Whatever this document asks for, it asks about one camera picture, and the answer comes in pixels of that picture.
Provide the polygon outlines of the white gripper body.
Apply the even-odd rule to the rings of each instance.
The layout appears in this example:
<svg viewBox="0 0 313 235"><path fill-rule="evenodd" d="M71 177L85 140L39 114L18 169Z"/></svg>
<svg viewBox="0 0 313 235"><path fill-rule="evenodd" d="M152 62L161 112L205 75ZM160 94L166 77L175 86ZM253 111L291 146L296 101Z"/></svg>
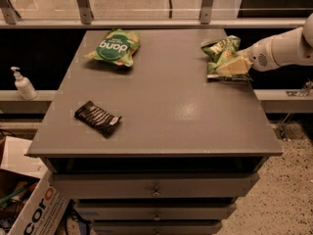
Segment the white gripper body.
<svg viewBox="0 0 313 235"><path fill-rule="evenodd" d="M257 71L271 71L279 67L272 54L272 37L257 41L246 49L252 67Z"/></svg>

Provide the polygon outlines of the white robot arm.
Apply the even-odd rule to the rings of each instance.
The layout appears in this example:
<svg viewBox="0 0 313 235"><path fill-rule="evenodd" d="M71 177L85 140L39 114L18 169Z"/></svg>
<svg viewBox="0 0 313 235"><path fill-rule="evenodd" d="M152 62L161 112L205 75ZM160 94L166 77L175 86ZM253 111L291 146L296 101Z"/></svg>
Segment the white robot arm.
<svg viewBox="0 0 313 235"><path fill-rule="evenodd" d="M263 38L240 51L216 72L219 76L233 77L247 74L250 69L272 71L288 65L313 65L313 14L303 26Z"/></svg>

